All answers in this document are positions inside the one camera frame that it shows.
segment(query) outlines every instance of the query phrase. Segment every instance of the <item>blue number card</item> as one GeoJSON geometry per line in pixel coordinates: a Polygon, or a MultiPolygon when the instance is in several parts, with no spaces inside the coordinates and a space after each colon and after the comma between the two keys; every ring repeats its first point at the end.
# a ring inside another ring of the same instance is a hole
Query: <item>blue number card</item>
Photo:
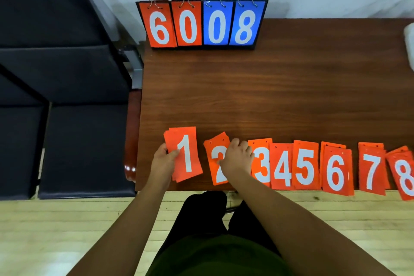
{"type": "Polygon", "coordinates": [[[267,0],[240,0],[235,2],[229,45],[249,46],[255,43],[266,3],[267,0]]]}
{"type": "Polygon", "coordinates": [[[229,43],[234,1],[207,1],[203,6],[204,45],[229,43]]]}

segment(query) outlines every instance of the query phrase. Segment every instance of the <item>floor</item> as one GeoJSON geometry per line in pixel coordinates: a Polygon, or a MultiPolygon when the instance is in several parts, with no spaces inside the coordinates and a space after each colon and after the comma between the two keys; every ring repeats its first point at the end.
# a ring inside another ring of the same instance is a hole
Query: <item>floor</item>
{"type": "MultiPolygon", "coordinates": [[[[183,201],[199,192],[167,192],[136,275],[144,275],[183,201]]],[[[342,197],[318,191],[284,192],[288,198],[349,237],[398,276],[414,275],[414,203],[398,192],[386,197],[356,192],[342,197]]],[[[131,199],[0,202],[0,275],[65,275],[131,199]]],[[[228,193],[228,206],[240,199],[228,193]]],[[[226,215],[228,223],[231,214],[226,215]]]]}

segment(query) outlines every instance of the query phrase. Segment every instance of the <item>black pants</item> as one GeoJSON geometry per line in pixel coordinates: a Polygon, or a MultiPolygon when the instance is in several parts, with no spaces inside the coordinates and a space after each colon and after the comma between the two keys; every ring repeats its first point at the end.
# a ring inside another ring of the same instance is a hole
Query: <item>black pants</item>
{"type": "Polygon", "coordinates": [[[156,257],[184,237],[203,234],[211,234],[211,236],[231,234],[249,239],[280,255],[245,201],[234,212],[227,230],[222,220],[226,205],[227,196],[223,191],[207,191],[189,196],[156,257]]]}

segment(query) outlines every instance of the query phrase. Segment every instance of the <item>person's left arm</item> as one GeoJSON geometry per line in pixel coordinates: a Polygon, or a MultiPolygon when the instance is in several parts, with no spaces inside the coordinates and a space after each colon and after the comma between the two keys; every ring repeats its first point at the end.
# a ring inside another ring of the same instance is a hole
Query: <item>person's left arm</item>
{"type": "Polygon", "coordinates": [[[154,154],[147,184],[68,276],[134,275],[174,171],[179,151],[154,154]]]}

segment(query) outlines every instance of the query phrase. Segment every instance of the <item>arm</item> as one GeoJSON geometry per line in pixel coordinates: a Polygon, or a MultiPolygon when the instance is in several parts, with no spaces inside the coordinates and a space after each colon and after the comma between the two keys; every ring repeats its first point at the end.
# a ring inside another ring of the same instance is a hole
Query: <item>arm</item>
{"type": "Polygon", "coordinates": [[[167,154],[165,143],[159,147],[145,187],[68,276],[135,274],[170,184],[178,153],[176,150],[167,154]]]}
{"type": "Polygon", "coordinates": [[[298,276],[395,276],[354,242],[302,206],[251,177],[247,142],[233,139],[221,170],[298,276]]]}

